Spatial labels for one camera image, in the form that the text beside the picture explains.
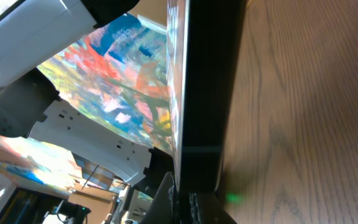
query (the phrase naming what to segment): wooden table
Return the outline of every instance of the wooden table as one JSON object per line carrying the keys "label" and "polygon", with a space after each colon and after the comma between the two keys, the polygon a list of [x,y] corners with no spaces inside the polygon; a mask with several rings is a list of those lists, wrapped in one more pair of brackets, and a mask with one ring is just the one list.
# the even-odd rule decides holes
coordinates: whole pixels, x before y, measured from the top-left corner
{"label": "wooden table", "polygon": [[250,4],[224,161],[238,223],[358,223],[358,1]]}

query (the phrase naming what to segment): wood grain surface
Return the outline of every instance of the wood grain surface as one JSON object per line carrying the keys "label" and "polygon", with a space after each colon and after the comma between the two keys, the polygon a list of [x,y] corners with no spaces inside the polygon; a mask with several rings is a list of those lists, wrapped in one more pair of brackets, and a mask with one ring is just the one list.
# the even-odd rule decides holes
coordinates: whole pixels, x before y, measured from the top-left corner
{"label": "wood grain surface", "polygon": [[358,1],[253,0],[224,186],[238,223],[358,223]]}

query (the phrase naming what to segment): green light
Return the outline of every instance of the green light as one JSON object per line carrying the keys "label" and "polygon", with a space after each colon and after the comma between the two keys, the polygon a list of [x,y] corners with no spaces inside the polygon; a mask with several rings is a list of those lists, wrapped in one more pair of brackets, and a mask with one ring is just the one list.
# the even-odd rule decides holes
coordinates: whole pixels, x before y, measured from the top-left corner
{"label": "green light", "polygon": [[226,194],[226,200],[229,203],[240,203],[242,201],[242,198],[240,195],[236,194]]}

